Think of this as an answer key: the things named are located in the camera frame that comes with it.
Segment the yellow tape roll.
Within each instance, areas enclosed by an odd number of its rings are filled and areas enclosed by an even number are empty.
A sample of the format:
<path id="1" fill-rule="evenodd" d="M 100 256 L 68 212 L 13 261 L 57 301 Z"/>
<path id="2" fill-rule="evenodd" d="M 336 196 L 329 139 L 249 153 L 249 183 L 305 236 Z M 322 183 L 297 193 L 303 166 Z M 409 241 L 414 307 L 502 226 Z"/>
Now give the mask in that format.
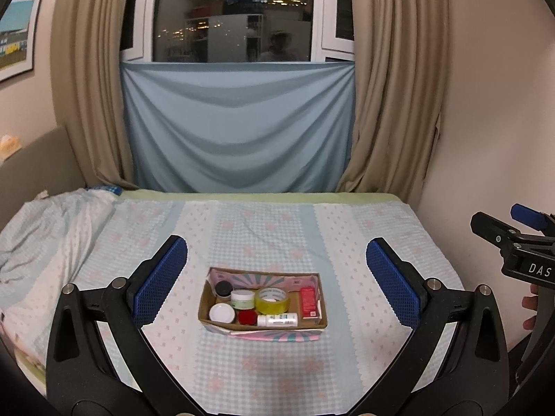
<path id="1" fill-rule="evenodd" d="M 283 289 L 266 287 L 255 292 L 255 310 L 259 314 L 288 313 L 289 308 L 289 294 Z"/>

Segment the white lid jar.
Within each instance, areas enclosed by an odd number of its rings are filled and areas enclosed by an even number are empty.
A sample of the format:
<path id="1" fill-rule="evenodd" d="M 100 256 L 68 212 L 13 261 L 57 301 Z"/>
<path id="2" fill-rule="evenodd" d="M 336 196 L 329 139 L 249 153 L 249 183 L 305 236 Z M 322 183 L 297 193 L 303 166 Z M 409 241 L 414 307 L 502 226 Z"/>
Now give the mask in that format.
<path id="1" fill-rule="evenodd" d="M 209 319 L 214 323 L 231 324 L 235 320 L 235 310 L 228 303 L 216 303 L 209 310 Z"/>

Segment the left beige curtain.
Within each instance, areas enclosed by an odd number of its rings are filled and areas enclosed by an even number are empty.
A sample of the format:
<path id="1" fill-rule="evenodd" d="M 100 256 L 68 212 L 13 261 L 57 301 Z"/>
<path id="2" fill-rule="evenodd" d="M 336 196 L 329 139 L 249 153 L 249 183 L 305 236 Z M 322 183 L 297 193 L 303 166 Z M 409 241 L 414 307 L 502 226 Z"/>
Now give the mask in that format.
<path id="1" fill-rule="evenodd" d="M 119 69 L 125 3 L 54 3 L 50 50 L 54 115 L 66 128 L 90 186 L 136 187 Z"/>

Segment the crumpled light blue blanket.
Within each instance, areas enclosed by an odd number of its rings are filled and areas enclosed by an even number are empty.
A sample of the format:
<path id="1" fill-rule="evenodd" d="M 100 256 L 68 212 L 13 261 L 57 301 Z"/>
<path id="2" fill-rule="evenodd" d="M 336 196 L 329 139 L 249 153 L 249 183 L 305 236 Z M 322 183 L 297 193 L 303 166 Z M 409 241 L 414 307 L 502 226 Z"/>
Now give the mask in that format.
<path id="1" fill-rule="evenodd" d="M 49 307 L 74 279 L 116 208 L 103 190 L 78 190 L 25 203 L 1 232 L 1 311 L 35 298 Z"/>

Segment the light blue hanging cloth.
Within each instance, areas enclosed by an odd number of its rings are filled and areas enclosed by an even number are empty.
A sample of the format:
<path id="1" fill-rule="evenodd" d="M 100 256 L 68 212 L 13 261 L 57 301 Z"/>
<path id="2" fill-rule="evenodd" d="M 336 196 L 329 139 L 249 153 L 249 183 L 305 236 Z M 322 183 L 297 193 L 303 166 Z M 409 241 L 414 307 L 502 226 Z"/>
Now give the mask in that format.
<path id="1" fill-rule="evenodd" d="M 125 62 L 121 85 L 141 188 L 332 192 L 346 169 L 351 62 Z"/>

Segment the red lid jar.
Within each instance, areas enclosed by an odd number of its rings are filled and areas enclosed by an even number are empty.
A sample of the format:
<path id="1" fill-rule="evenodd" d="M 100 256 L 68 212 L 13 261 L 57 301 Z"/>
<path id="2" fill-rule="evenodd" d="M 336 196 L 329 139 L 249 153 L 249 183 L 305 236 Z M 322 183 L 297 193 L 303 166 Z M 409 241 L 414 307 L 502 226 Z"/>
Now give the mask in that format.
<path id="1" fill-rule="evenodd" d="M 254 309 L 239 310 L 237 312 L 237 322 L 243 326 L 256 326 L 258 324 L 258 314 Z"/>

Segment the window with white frame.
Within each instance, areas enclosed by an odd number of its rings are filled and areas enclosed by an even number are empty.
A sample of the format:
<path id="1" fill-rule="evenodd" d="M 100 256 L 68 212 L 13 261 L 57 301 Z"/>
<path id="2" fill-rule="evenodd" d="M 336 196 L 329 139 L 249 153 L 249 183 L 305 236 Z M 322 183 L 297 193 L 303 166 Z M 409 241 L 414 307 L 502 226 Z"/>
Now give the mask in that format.
<path id="1" fill-rule="evenodd" d="M 351 61 L 352 0 L 127 0 L 120 56 L 179 63 Z"/>

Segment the cardboard box with pink lining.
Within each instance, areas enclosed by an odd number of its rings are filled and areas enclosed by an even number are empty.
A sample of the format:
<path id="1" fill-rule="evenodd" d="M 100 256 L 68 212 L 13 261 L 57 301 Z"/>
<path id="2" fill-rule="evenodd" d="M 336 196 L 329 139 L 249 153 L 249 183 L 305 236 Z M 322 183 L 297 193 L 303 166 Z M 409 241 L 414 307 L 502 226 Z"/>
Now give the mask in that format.
<path id="1" fill-rule="evenodd" d="M 327 328 L 320 275 L 212 268 L 198 320 L 207 331 L 239 339 L 315 341 Z"/>

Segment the black lid jar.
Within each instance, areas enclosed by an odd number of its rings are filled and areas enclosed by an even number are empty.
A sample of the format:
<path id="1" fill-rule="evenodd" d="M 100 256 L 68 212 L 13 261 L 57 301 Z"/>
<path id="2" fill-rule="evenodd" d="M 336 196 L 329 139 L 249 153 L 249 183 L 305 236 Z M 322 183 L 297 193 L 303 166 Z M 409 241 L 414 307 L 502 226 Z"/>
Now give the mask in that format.
<path id="1" fill-rule="evenodd" d="M 219 281 L 214 286 L 214 292 L 217 298 L 222 298 L 222 300 L 228 301 L 231 293 L 233 292 L 233 285 L 226 280 Z"/>

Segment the framed landscape picture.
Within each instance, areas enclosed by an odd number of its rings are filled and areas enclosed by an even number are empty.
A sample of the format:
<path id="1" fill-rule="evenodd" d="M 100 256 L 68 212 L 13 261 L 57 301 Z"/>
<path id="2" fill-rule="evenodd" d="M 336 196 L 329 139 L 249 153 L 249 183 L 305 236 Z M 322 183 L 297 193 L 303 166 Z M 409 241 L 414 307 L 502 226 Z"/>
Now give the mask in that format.
<path id="1" fill-rule="evenodd" d="M 1 18 L 0 81 L 34 69 L 37 16 L 41 0 L 11 0 Z"/>

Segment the right beige curtain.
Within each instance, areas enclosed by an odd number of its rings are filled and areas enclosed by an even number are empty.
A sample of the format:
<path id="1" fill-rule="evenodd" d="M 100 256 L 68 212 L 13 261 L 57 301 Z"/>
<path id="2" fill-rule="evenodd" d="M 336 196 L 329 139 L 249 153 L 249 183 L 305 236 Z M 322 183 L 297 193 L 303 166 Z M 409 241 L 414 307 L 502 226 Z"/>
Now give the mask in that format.
<path id="1" fill-rule="evenodd" d="M 352 0 L 355 121 L 340 192 L 387 192 L 415 207 L 439 132 L 449 0 Z"/>

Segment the red rectangular box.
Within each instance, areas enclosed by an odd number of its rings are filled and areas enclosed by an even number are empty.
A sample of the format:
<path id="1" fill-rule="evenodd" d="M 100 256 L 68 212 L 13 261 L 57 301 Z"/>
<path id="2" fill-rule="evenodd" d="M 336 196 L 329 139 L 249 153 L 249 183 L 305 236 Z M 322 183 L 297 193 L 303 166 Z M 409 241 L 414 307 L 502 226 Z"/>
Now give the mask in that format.
<path id="1" fill-rule="evenodd" d="M 299 290 L 299 302 L 303 319 L 320 318 L 319 300 L 314 287 L 302 287 Z"/>

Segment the beige curtain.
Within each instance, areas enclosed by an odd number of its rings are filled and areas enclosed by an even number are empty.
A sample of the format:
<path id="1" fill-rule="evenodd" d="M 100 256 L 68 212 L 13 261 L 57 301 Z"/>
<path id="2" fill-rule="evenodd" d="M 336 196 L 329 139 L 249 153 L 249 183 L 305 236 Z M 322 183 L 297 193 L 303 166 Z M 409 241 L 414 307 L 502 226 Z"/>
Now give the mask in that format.
<path id="1" fill-rule="evenodd" d="M 54 3 L 50 50 L 54 115 L 66 128 L 90 186 L 136 187 L 119 69 L 125 3 Z"/>
<path id="2" fill-rule="evenodd" d="M 439 132 L 449 0 L 352 0 L 355 121 L 340 192 L 387 192 L 415 207 Z"/>

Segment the checkered floral bed sheet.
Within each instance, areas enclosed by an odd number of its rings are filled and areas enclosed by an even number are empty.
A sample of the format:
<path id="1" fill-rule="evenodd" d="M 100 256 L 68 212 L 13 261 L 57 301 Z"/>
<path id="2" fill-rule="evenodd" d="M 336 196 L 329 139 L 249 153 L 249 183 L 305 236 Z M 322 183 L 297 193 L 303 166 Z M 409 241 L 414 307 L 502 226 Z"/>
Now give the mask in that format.
<path id="1" fill-rule="evenodd" d="M 63 286 L 82 290 L 130 276 L 168 237 L 185 269 L 145 334 L 202 408 L 239 415 L 341 414 L 361 399 L 407 336 L 366 264 L 380 237 L 425 278 L 461 280 L 411 208 L 366 205 L 135 200 L 76 191 L 26 203 L 1 232 L 1 325 L 46 363 Z M 326 311 L 320 333 L 266 331 L 242 339 L 198 319 L 214 271 L 250 301 L 294 310 L 304 296 Z"/>

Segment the small orange plush toy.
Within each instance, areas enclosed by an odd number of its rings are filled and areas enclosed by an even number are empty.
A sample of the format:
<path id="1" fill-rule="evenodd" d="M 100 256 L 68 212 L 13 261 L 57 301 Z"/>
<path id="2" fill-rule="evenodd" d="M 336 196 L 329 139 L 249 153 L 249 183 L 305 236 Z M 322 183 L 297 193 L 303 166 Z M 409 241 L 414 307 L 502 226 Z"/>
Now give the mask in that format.
<path id="1" fill-rule="evenodd" d="M 14 153 L 22 149 L 22 144 L 18 136 L 4 135 L 0 139 L 0 161 L 4 162 Z"/>

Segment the light green cream jar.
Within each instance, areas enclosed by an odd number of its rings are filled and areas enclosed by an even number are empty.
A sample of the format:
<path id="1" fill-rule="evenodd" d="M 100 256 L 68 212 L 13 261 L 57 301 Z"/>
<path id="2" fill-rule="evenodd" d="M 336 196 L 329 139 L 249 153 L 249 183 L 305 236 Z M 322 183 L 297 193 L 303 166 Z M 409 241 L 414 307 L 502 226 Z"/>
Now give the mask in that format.
<path id="1" fill-rule="evenodd" d="M 255 308 L 255 292 L 250 289 L 234 289 L 230 293 L 230 305 L 238 311 Z"/>

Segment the grey upholstered headboard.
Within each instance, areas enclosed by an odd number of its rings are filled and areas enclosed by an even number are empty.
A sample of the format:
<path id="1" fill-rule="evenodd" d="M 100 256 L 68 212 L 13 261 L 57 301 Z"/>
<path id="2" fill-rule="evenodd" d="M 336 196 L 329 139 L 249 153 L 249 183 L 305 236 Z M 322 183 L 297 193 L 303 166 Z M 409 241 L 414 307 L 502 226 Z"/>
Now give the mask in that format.
<path id="1" fill-rule="evenodd" d="M 86 186 L 65 127 L 37 138 L 1 165 L 1 229 L 41 192 L 57 196 Z"/>

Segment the white supplement bottle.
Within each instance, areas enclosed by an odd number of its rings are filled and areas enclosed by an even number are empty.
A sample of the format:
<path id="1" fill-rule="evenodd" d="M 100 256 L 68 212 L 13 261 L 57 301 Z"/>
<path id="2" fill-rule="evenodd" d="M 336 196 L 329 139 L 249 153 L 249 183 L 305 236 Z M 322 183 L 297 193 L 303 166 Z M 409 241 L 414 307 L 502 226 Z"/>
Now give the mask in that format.
<path id="1" fill-rule="evenodd" d="M 261 328 L 296 328 L 298 326 L 298 316 L 296 313 L 259 314 L 257 326 Z"/>

